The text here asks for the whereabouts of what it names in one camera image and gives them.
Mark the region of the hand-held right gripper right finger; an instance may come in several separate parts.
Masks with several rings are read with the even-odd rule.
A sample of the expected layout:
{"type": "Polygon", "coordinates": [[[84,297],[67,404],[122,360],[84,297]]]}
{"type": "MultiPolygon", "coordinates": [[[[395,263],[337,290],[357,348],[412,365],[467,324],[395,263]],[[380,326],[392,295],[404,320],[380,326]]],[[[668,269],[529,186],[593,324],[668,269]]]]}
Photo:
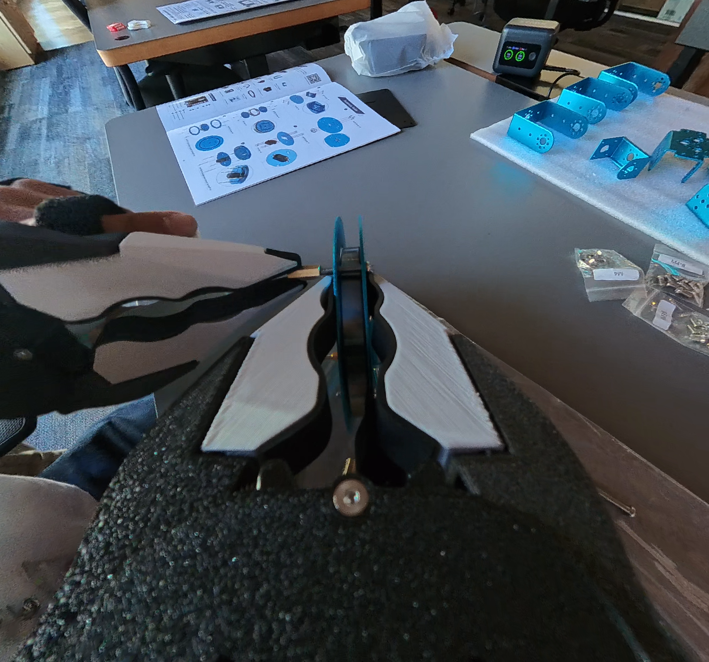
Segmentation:
{"type": "Polygon", "coordinates": [[[393,284],[367,276],[365,475],[412,475],[504,441],[445,325],[393,284]]]}

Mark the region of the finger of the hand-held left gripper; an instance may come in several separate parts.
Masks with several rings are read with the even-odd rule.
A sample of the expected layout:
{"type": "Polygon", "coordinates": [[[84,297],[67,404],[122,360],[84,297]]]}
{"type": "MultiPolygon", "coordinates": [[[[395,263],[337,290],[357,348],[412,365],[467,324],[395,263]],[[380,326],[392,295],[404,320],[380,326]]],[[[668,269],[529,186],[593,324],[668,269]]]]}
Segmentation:
{"type": "Polygon", "coordinates": [[[94,298],[93,385],[164,385],[187,373],[246,318],[306,287],[300,277],[255,282],[181,279],[167,287],[111,284],[94,298]]]}
{"type": "Polygon", "coordinates": [[[2,270],[1,285],[27,307],[79,322],[122,303],[245,288],[300,266],[288,251],[145,232],[129,234],[118,249],[105,258],[2,270]]]}

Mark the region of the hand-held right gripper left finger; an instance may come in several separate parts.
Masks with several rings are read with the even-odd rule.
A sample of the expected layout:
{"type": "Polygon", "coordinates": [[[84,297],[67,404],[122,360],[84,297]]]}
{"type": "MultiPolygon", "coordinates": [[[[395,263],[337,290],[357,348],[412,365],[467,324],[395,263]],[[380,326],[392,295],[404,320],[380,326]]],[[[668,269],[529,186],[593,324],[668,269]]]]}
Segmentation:
{"type": "Polygon", "coordinates": [[[201,444],[297,474],[330,439],[323,360],[332,349],[332,280],[321,279],[253,334],[253,344],[201,444]]]}

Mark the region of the blue round turntable base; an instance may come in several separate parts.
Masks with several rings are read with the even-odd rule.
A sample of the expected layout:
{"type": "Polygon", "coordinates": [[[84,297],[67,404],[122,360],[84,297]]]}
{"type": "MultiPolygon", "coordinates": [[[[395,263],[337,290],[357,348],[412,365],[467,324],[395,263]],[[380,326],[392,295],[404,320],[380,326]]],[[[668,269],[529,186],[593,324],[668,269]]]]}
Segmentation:
{"type": "Polygon", "coordinates": [[[347,430],[355,436],[374,396],[379,358],[371,344],[368,263],[362,219],[359,243],[348,244],[341,217],[335,219],[332,289],[337,330],[341,398],[347,430]]]}

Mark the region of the person's left hand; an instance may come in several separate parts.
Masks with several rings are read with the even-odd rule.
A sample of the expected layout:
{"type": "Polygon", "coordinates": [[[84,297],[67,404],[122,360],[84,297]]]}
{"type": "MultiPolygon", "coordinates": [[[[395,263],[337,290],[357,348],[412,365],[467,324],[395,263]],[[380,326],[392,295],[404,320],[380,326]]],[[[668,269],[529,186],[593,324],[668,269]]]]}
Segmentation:
{"type": "Polygon", "coordinates": [[[76,236],[130,232],[198,235],[197,221],[187,214],[134,213],[102,196],[26,178],[1,181],[1,220],[76,236]]]}

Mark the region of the pile of small screw bags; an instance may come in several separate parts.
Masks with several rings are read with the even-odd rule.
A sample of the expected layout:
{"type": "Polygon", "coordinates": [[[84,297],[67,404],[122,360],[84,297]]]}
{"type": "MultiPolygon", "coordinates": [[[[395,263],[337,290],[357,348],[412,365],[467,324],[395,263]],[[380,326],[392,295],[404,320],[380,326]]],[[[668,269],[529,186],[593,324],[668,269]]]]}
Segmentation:
{"type": "Polygon", "coordinates": [[[576,249],[590,302],[622,301],[636,318],[708,353],[708,266],[656,244],[646,271],[614,250],[576,249]]]}

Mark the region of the long silver bolt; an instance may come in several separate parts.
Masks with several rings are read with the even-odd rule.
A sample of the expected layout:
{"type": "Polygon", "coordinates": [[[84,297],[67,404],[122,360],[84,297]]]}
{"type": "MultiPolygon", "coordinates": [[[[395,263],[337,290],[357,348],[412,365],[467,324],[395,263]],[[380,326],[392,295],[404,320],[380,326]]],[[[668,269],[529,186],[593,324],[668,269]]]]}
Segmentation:
{"type": "Polygon", "coordinates": [[[624,502],[620,501],[618,498],[614,497],[613,495],[609,494],[608,492],[598,488],[598,494],[600,495],[601,498],[603,498],[607,503],[611,504],[613,507],[617,508],[619,511],[621,511],[624,515],[628,517],[635,517],[637,514],[636,508],[634,506],[625,504],[624,502]]]}

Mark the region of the white foam sheet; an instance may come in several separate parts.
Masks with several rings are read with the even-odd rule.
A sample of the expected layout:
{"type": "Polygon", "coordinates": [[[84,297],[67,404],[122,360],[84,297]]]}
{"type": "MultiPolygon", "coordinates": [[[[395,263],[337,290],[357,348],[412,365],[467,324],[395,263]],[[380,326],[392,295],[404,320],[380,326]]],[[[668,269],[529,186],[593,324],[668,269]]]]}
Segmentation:
{"type": "Polygon", "coordinates": [[[510,121],[508,117],[479,129],[471,138],[625,224],[708,264],[708,228],[686,207],[687,200],[708,183],[705,167],[682,183],[692,163],[666,154],[653,170],[618,180],[612,161],[590,161],[598,143],[607,137],[626,136],[651,154],[671,130],[707,133],[707,99],[682,90],[669,90],[656,98],[640,95],[625,110],[609,111],[579,140],[559,136],[544,154],[509,137],[510,121]]]}

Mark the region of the open instruction booklet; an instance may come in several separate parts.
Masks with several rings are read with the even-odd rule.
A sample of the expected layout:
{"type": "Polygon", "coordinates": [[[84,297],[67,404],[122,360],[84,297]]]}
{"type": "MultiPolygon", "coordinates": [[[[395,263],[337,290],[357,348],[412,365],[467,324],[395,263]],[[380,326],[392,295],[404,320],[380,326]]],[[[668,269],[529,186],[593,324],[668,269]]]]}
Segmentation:
{"type": "Polygon", "coordinates": [[[156,110],[196,205],[399,132],[312,63],[156,110]]]}

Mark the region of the printed paper sheet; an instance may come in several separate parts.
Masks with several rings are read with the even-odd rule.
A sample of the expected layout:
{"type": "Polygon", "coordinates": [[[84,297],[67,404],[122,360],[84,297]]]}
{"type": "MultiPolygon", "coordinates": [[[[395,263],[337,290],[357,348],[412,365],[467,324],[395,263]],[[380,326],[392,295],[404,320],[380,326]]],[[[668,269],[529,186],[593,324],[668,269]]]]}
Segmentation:
{"type": "Polygon", "coordinates": [[[179,25],[298,0],[189,0],[158,6],[171,23],[179,25]]]}

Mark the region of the light wooden cabinet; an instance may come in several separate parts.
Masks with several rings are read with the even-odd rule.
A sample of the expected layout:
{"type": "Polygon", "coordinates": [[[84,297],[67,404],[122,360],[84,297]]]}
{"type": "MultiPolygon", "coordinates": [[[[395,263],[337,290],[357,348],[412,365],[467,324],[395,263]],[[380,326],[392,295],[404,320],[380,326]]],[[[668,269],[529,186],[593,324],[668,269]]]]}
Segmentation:
{"type": "Polygon", "coordinates": [[[34,65],[41,47],[18,0],[1,0],[1,70],[34,65]]]}

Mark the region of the black flat plate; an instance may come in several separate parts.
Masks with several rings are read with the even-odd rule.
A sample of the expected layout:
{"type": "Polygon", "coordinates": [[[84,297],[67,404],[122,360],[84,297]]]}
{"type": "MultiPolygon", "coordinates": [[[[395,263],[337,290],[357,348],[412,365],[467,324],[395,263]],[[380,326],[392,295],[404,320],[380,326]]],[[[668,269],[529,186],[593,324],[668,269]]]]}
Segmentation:
{"type": "Polygon", "coordinates": [[[358,93],[356,96],[375,113],[400,130],[417,126],[417,122],[390,89],[370,90],[358,93]]]}

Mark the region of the white wrapped grey bundle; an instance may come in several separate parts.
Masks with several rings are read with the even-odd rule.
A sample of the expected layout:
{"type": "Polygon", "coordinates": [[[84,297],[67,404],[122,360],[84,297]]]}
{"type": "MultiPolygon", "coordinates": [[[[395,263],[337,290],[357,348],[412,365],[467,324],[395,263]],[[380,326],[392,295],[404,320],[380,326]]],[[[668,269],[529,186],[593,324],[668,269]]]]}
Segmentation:
{"type": "Polygon", "coordinates": [[[351,25],[344,50],[359,75],[395,76],[447,59],[457,35],[439,24],[426,1],[414,1],[381,18],[351,25]]]}

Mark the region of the dark device with green display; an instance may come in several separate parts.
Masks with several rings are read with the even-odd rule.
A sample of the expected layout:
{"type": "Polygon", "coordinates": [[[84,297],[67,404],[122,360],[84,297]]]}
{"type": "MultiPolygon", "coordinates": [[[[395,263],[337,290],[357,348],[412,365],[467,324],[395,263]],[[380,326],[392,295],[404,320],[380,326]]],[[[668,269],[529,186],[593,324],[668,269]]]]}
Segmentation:
{"type": "Polygon", "coordinates": [[[556,20],[511,19],[501,32],[493,72],[527,78],[539,76],[560,27],[556,20]]]}

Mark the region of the blue U-shaped servo bracket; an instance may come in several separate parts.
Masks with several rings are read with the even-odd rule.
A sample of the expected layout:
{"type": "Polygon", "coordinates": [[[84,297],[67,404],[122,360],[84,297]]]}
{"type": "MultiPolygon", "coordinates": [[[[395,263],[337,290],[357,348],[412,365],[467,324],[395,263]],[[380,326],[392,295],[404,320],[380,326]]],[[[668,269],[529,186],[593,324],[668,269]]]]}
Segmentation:
{"type": "Polygon", "coordinates": [[[621,111],[637,98],[637,91],[618,83],[585,78],[566,87],[556,100],[559,106],[578,113],[591,125],[602,121],[608,110],[621,111]]]}
{"type": "Polygon", "coordinates": [[[554,133],[577,140],[588,129],[589,122],[584,116],[552,100],[545,100],[515,113],[508,136],[537,153],[546,153],[554,144],[554,133]]]}
{"type": "Polygon", "coordinates": [[[671,85],[671,79],[666,73],[636,62],[609,67],[598,74],[598,79],[628,90],[633,100],[637,99],[639,93],[653,97],[661,95],[671,85]]]}

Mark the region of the small blue angle bracket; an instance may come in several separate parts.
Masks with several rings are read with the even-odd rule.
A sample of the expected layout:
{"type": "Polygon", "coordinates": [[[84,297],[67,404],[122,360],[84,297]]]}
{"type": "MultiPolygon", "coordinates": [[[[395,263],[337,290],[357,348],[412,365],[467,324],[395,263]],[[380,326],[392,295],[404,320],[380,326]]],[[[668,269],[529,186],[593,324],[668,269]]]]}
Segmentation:
{"type": "Polygon", "coordinates": [[[651,158],[627,137],[609,137],[601,140],[590,160],[610,160],[618,168],[617,179],[633,179],[648,165],[651,158]]]}

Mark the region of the wide blue perforated bracket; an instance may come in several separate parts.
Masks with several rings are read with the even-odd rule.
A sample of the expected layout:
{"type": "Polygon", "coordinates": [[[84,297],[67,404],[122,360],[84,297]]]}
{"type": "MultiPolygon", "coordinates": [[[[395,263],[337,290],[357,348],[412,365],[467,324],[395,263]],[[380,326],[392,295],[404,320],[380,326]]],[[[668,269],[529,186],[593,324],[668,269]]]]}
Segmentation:
{"type": "Polygon", "coordinates": [[[706,228],[709,227],[709,184],[705,184],[686,202],[687,209],[702,222],[706,228]]]}

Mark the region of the teal multi-hole metal bracket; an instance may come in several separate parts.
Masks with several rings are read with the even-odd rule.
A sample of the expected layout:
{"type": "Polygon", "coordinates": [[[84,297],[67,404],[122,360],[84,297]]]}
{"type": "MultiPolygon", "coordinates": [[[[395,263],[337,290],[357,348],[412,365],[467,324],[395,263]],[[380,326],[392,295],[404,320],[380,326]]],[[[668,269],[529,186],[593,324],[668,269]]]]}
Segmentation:
{"type": "Polygon", "coordinates": [[[668,132],[652,152],[647,170],[655,168],[668,152],[673,153],[677,159],[693,162],[693,167],[681,179],[681,183],[686,183],[708,158],[708,136],[701,131],[688,129],[668,132]]]}

